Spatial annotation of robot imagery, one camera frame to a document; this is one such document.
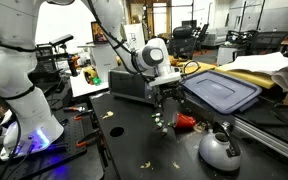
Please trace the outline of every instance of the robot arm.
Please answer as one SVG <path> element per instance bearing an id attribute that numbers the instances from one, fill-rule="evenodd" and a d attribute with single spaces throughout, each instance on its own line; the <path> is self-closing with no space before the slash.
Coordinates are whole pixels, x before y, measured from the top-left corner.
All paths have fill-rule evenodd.
<path id="1" fill-rule="evenodd" d="M 18 119 L 18 122 L 12 123 L 4 134 L 4 148 L 0 154 L 2 160 L 9 159 L 9 155 L 15 152 L 16 157 L 26 155 L 32 144 L 35 146 L 31 153 L 43 151 L 64 131 L 51 114 L 43 92 L 27 77 L 37 63 L 34 52 L 35 31 L 38 11 L 45 1 L 57 5 L 69 5 L 74 2 L 0 0 L 0 97 L 10 105 Z M 149 83 L 151 86 L 180 79 L 180 73 L 175 72 L 170 66 L 163 40 L 150 40 L 146 46 L 135 52 L 131 52 L 122 43 L 120 25 L 124 15 L 120 0 L 82 1 L 92 11 L 110 45 L 130 73 L 142 73 L 154 68 L 156 78 Z M 59 39 L 53 44 L 65 40 Z"/>
<path id="2" fill-rule="evenodd" d="M 120 0 L 82 0 L 82 2 L 91 10 L 129 73 L 137 74 L 154 68 L 156 78 L 149 83 L 151 86 L 180 80 L 180 73 L 175 72 L 170 65 L 166 45 L 162 39 L 152 39 L 146 46 L 135 52 L 131 52 L 122 43 L 120 26 L 124 14 Z"/>

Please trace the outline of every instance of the monitor screen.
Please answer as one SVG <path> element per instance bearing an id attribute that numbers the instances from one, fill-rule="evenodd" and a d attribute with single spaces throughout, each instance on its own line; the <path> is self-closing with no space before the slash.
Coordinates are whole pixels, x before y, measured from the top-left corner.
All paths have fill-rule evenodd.
<path id="1" fill-rule="evenodd" d="M 92 26 L 92 35 L 94 43 L 107 43 L 107 39 L 104 35 L 102 28 L 98 25 L 97 22 L 91 22 Z"/>

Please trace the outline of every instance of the plastic storage container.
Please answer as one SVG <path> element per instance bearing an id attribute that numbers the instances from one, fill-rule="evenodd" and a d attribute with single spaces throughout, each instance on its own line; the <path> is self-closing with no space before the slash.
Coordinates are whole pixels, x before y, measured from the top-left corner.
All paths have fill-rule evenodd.
<path id="1" fill-rule="evenodd" d="M 194 74 L 187 78 L 183 87 L 222 114 L 245 110 L 262 92 L 252 83 L 215 71 Z"/>

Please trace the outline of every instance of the blue led light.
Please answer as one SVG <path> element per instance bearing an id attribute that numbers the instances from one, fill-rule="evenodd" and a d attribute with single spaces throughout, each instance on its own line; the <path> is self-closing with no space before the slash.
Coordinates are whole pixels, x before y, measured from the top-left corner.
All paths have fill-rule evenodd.
<path id="1" fill-rule="evenodd" d="M 50 141 L 46 138 L 45 134 L 40 129 L 36 130 L 36 134 L 42 140 L 42 146 L 43 147 L 47 146 L 50 143 Z"/>

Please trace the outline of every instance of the white paper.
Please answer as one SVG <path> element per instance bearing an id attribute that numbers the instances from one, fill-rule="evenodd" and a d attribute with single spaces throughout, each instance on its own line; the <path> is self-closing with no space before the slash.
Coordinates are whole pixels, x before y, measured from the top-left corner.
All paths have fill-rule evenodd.
<path id="1" fill-rule="evenodd" d="M 76 77 L 71 76 L 70 81 L 73 97 L 82 96 L 108 88 L 108 82 L 103 82 L 98 86 L 88 84 L 85 80 L 84 73 L 80 73 L 80 75 Z"/>
<path id="2" fill-rule="evenodd" d="M 281 86 L 284 91 L 288 91 L 288 58 L 280 52 L 266 55 L 239 56 L 227 69 L 248 70 L 271 75 L 276 84 Z"/>

